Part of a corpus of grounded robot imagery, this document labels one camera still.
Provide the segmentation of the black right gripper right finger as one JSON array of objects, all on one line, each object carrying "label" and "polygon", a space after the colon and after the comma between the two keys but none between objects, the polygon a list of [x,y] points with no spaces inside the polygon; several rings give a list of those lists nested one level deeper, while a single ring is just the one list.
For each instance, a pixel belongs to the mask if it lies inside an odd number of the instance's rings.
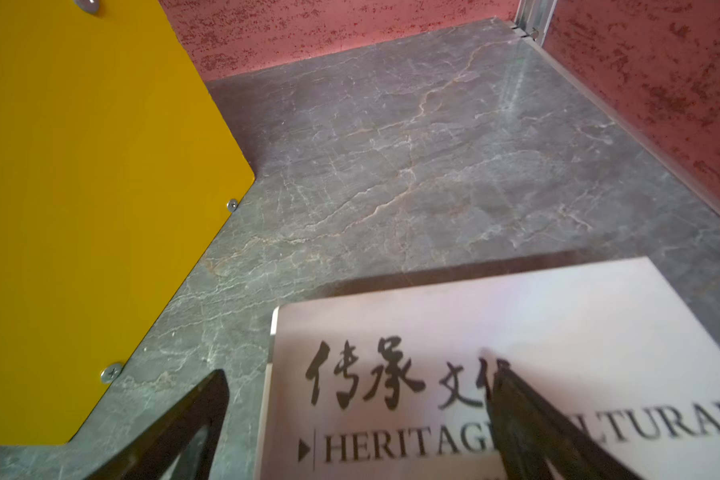
[{"label": "black right gripper right finger", "polygon": [[637,479],[591,440],[505,359],[485,387],[491,436],[509,479]]}]

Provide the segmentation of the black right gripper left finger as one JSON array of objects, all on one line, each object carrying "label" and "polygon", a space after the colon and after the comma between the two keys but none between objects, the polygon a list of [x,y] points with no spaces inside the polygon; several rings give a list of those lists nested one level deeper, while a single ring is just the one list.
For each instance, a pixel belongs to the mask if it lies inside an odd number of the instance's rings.
[{"label": "black right gripper left finger", "polygon": [[207,479],[229,405],[225,372],[216,369],[101,465],[90,479]]}]

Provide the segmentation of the white heritage cultural book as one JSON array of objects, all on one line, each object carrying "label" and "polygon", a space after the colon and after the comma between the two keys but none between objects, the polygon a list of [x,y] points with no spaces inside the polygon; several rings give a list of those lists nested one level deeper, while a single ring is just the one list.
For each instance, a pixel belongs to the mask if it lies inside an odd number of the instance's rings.
[{"label": "white heritage cultural book", "polygon": [[292,303],[259,479],[501,479],[501,368],[644,479],[720,479],[720,348],[647,258]]}]

